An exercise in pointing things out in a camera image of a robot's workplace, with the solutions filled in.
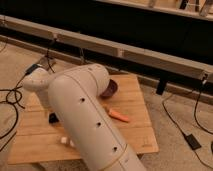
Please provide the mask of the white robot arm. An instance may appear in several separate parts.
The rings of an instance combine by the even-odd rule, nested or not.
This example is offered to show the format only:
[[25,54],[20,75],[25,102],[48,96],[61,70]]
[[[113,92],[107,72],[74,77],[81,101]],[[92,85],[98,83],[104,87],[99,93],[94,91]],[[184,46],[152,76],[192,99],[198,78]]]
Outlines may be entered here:
[[38,67],[23,81],[56,114],[90,171],[146,171],[98,101],[109,85],[100,64],[54,74]]

